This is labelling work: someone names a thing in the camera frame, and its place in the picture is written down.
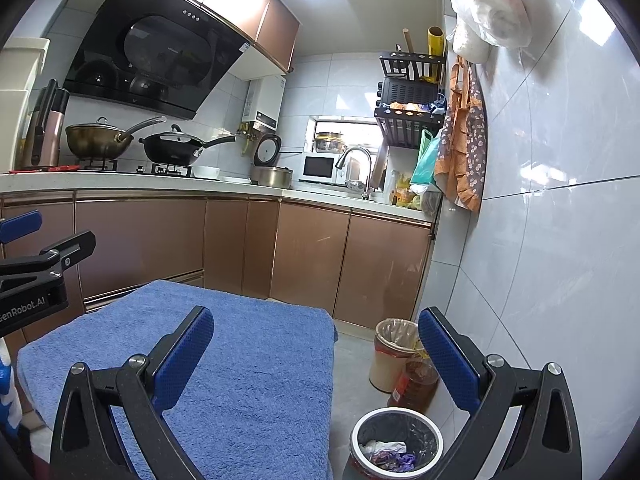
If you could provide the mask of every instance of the blue gripper pad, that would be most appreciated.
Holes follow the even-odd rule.
[[[0,364],[0,395],[8,395],[11,387],[11,367]]]
[[[456,406],[473,415],[480,407],[479,380],[438,320],[423,310],[418,334]]]
[[[42,226],[42,215],[39,211],[31,211],[24,215],[0,222],[0,244],[13,242]]]
[[[191,323],[156,373],[151,399],[156,412],[169,410],[178,402],[212,337],[213,315],[206,308]]]

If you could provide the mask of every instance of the trash can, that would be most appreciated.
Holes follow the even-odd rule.
[[[406,452],[415,456],[414,468],[393,472],[374,465],[361,448],[372,440],[404,443]],[[351,430],[349,449],[342,480],[410,480],[436,465],[442,456],[443,441],[438,427],[423,414],[406,408],[381,408],[367,413],[356,423]]]
[[[418,336],[418,325],[406,319],[390,317],[376,326],[374,356],[369,381],[377,389],[390,394],[402,373],[404,363],[424,347]]]

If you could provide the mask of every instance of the bottle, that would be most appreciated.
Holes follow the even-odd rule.
[[[439,380],[440,375],[433,361],[422,350],[404,364],[402,374],[386,405],[424,413],[433,399]]]

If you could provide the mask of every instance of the hanging towel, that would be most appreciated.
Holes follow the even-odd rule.
[[[458,83],[461,69],[462,88]],[[475,66],[458,56],[449,86],[434,179],[451,202],[477,212],[486,172],[486,119]]]

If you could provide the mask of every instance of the countertop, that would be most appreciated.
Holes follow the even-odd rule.
[[[37,191],[92,189],[202,191],[247,196],[267,196],[299,200],[319,205],[347,207],[352,210],[372,212],[414,221],[433,221],[433,218],[430,218],[430,216],[427,216],[422,211],[405,209],[371,200],[324,194],[322,192],[280,189],[276,187],[255,186],[254,184],[237,184],[235,182],[222,182],[219,180],[133,173],[94,173],[89,171],[79,173],[0,174],[0,195]]]

